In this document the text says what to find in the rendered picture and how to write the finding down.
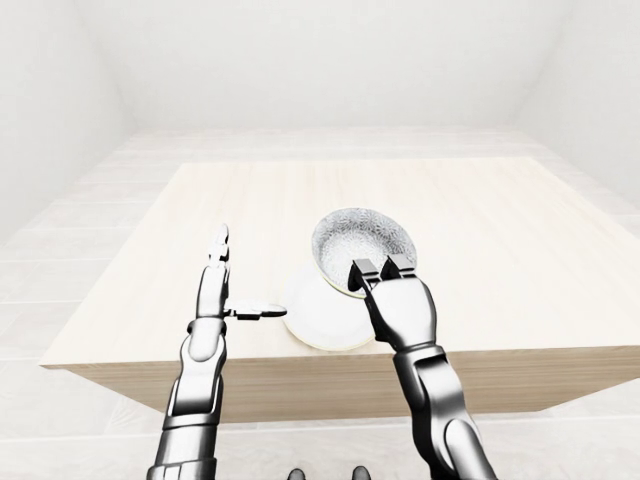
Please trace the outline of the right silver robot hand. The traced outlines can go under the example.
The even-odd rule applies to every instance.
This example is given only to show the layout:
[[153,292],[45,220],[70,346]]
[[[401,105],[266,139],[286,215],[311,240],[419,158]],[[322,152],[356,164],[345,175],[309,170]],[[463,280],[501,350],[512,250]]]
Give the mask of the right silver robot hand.
[[368,259],[355,260],[348,288],[361,289],[375,338],[399,353],[436,342],[437,315],[429,288],[415,273],[415,264],[391,254],[381,269]]

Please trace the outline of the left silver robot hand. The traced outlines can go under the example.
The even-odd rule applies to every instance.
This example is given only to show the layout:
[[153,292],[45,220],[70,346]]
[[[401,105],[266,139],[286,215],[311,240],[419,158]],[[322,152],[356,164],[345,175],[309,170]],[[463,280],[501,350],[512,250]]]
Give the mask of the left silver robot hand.
[[261,318],[282,317],[285,307],[253,300],[229,300],[229,228],[222,223],[208,250],[196,300],[197,318],[235,317],[257,321]]

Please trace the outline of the patterned grey bowl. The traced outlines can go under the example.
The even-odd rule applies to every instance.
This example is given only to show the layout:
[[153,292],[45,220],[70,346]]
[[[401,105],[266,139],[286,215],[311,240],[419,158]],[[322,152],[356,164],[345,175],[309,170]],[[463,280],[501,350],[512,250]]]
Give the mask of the patterned grey bowl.
[[325,280],[354,298],[364,297],[362,289],[348,290],[354,260],[369,259],[380,270],[388,255],[402,254],[417,265],[417,251],[406,230],[392,218],[366,208],[339,209],[322,218],[313,231],[311,250]]

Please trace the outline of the white plate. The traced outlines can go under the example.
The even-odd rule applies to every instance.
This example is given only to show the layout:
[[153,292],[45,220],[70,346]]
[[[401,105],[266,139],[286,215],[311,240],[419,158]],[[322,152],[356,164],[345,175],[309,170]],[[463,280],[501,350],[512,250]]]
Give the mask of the white plate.
[[316,349],[346,351],[374,338],[364,301],[334,289],[311,262],[286,280],[281,302],[286,327]]

